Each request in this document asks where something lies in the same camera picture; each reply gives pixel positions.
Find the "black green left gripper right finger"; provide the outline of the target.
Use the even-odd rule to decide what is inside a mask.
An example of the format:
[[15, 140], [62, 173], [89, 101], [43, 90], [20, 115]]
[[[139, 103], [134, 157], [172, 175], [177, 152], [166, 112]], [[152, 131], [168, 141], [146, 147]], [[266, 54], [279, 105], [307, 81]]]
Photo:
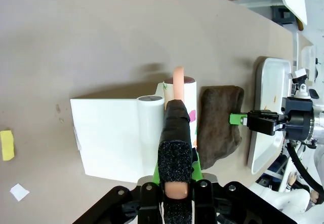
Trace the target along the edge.
[[200, 176], [191, 181], [195, 223], [294, 223], [237, 181], [220, 186], [213, 174], [204, 179], [195, 148], [192, 149], [192, 173]]

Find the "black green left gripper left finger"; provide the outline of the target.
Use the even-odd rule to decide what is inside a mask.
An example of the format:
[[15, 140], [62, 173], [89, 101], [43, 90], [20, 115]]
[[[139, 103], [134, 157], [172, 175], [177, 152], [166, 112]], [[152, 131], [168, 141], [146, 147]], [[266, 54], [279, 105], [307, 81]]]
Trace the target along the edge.
[[74, 223], [162, 223], [163, 186], [156, 166], [151, 181], [137, 183], [133, 190], [115, 186]]

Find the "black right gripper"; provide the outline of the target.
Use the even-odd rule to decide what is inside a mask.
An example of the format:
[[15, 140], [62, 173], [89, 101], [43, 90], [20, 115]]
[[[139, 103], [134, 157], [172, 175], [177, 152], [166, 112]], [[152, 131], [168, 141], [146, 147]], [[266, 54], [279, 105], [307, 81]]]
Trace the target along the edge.
[[231, 113], [231, 125], [247, 126], [251, 131], [273, 136], [275, 131], [284, 131], [287, 140], [305, 141], [311, 138], [314, 124], [311, 99], [284, 97], [281, 114], [270, 110], [252, 110], [248, 113]]

